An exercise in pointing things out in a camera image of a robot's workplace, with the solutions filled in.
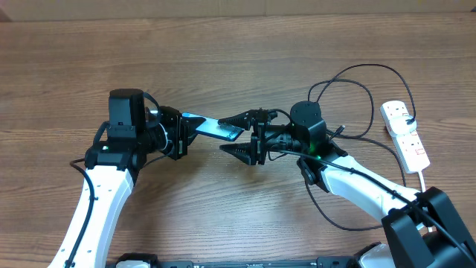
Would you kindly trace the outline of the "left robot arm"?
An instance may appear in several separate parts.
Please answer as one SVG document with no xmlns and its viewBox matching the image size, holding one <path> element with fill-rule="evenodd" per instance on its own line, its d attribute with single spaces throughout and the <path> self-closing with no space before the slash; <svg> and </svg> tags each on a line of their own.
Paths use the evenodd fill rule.
<svg viewBox="0 0 476 268">
<path fill-rule="evenodd" d="M 184 117 L 169 106 L 150 114 L 140 89 L 115 89 L 109 95 L 109 120 L 101 124 L 92 146 L 70 165 L 84 177 L 83 189 L 65 238 L 51 267 L 104 267 L 120 212 L 139 171 L 159 152 L 177 160 L 187 153 L 203 117 Z"/>
</svg>

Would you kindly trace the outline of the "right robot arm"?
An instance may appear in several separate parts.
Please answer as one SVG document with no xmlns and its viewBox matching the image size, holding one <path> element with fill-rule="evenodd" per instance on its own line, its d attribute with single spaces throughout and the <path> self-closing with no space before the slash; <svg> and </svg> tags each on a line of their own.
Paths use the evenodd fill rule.
<svg viewBox="0 0 476 268">
<path fill-rule="evenodd" d="M 222 145 L 247 165 L 262 165 L 270 152 L 297 156 L 307 185 L 357 205 L 382 224 L 387 242 L 355 259 L 357 267 L 474 267 L 475 241 L 448 196 L 432 187 L 420 192 L 360 165 L 339 148 L 316 102 L 301 101 L 287 125 L 273 125 L 276 109 L 251 109 L 220 124 L 250 130 L 251 140 Z"/>
</svg>

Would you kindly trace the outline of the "blue Samsung Galaxy smartphone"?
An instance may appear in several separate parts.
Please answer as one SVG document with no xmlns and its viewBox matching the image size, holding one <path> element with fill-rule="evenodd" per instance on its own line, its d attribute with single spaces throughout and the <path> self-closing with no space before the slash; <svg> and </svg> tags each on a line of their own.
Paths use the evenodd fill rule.
<svg viewBox="0 0 476 268">
<path fill-rule="evenodd" d="M 206 135 L 223 141 L 236 141 L 244 132 L 244 129 L 230 124 L 219 124 L 218 120 L 215 118 L 208 118 L 191 113 L 183 113 L 182 116 L 186 119 L 204 118 L 205 121 L 196 128 L 196 132 L 200 135 Z"/>
</svg>

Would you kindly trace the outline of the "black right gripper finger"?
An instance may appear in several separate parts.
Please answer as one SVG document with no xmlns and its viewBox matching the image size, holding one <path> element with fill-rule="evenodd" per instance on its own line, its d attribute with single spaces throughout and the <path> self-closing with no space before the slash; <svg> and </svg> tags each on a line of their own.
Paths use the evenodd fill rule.
<svg viewBox="0 0 476 268">
<path fill-rule="evenodd" d="M 250 130 L 254 124 L 254 120 L 259 113 L 258 109 L 250 109 L 246 112 L 242 112 L 238 115 L 234 115 L 227 118 L 221 118 L 218 120 L 219 125 L 231 125 L 241 128 L 243 130 Z"/>
<path fill-rule="evenodd" d="M 219 149 L 234 156 L 246 165 L 257 163 L 257 148 L 251 143 L 223 144 Z"/>
</svg>

